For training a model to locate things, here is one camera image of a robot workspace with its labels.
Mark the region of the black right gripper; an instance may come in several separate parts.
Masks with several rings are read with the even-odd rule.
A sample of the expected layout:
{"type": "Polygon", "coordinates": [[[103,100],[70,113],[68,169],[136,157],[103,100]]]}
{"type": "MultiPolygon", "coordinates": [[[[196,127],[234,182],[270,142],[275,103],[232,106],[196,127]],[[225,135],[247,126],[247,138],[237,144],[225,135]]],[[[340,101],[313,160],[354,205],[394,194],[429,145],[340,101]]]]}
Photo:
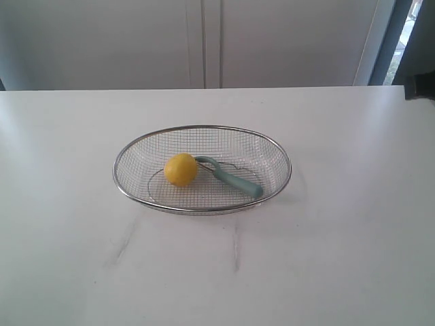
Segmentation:
{"type": "Polygon", "coordinates": [[[406,100],[417,98],[435,99],[435,73],[409,76],[404,82],[406,100]]]}

